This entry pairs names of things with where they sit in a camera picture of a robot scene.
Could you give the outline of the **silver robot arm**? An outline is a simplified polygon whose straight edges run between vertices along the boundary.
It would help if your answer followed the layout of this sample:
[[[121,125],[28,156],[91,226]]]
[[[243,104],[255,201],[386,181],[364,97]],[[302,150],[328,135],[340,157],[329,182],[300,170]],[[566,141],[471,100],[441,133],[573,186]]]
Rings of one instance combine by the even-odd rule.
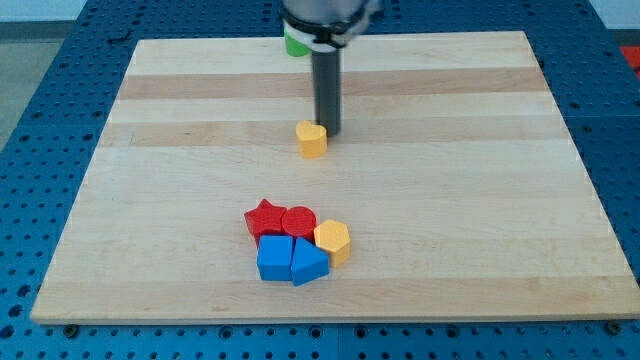
[[[313,52],[342,49],[369,27],[380,0],[284,0],[284,33]]]

